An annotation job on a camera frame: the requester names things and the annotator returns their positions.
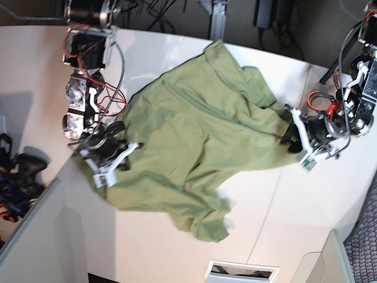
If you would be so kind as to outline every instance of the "green shirt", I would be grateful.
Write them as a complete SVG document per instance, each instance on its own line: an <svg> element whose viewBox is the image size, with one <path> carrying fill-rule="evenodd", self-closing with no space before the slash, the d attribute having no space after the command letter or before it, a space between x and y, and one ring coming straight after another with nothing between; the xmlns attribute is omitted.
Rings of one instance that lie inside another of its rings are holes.
<svg viewBox="0 0 377 283"><path fill-rule="evenodd" d="M117 170L109 188L95 188L81 162L93 189L120 210L168 212L202 241L228 235L223 220L230 207L218 186L239 171L296 157L279 145L289 115L259 70L241 68L221 41L141 90L118 120L126 126L118 138L145 149L128 157L130 170Z"/></svg>

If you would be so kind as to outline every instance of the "floor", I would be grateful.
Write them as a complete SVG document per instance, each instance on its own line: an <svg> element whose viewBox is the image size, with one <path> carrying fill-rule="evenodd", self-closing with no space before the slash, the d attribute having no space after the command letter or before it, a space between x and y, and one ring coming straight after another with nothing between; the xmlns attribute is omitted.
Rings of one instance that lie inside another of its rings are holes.
<svg viewBox="0 0 377 283"><path fill-rule="evenodd" d="M123 9L128 9L131 0L121 0ZM147 3L152 0L138 0L145 4L123 13L124 18L119 25L131 29L147 29L154 18L147 12ZM160 10L165 0L159 0L155 6ZM64 0L4 0L20 15L43 16L58 14ZM176 0L166 12L166 18L176 29L177 34L189 37L207 38L209 34L210 17L199 5L198 0ZM224 41L245 47L261 49L257 29L253 26L253 15L256 0L230 0L227 6L227 21ZM305 61L329 67L337 58L343 38L347 31L356 23L354 18L362 18L366 1L356 0L296 0L292 16L291 30L297 38L305 55ZM15 20L4 11L0 11L0 25L36 25L43 22L26 22ZM152 31L161 32L160 24L156 24ZM280 49L277 36L268 30L264 33L264 45L269 52ZM352 58L358 54L360 45L356 44L345 60L344 70L347 72ZM300 59L295 47L283 48L279 54Z"/></svg>

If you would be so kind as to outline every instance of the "white table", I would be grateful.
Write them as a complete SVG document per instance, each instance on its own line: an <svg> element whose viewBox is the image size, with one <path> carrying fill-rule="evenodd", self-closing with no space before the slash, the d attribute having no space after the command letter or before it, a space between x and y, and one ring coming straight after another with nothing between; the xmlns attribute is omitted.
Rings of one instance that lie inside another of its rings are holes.
<svg viewBox="0 0 377 283"><path fill-rule="evenodd" d="M65 164L58 174L59 190L64 192L65 207L81 218L88 272L119 282L203 282L209 260L216 259L279 266L274 283L285 283L303 258L302 277L309 276L318 258L315 252L322 250L332 229L343 237L352 229L377 167L375 128L366 137L353 139L338 161L320 163L311 174L294 164L241 172L227 180L219 194L232 205L227 215L230 235L220 243L200 242L178 231L166 213L119 212L105 203L67 161L71 152L65 146L61 119L68 108L65 85L72 69L61 62L65 31L65 27L0 28L0 111L5 111L15 134L22 133L21 149L36 147L51 159L42 174L45 182ZM130 30L119 31L117 42L125 56L122 90L127 98L200 55L210 43ZM299 107L314 89L334 91L332 81L327 86L317 83L324 68L226 46L241 66L259 68L281 103ZM105 79L116 84L120 69L113 51Z"/></svg>

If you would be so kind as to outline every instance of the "metal stand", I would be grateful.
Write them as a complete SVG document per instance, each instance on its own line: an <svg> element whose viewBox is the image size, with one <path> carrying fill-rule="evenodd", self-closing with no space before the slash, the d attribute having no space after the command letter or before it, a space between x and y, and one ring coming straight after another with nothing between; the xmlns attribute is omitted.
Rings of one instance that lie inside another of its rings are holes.
<svg viewBox="0 0 377 283"><path fill-rule="evenodd" d="M222 40L225 32L226 5L229 0L199 1L204 10L211 15L210 40Z"/></svg>

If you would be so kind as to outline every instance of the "screw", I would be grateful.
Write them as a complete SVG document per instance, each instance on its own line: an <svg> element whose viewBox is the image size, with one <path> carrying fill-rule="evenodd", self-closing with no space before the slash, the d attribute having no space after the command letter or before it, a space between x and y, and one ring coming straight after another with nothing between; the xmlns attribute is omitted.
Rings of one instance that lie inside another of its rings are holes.
<svg viewBox="0 0 377 283"><path fill-rule="evenodd" d="M356 122L356 128L362 129L364 127L365 123L363 120L357 120Z"/></svg>

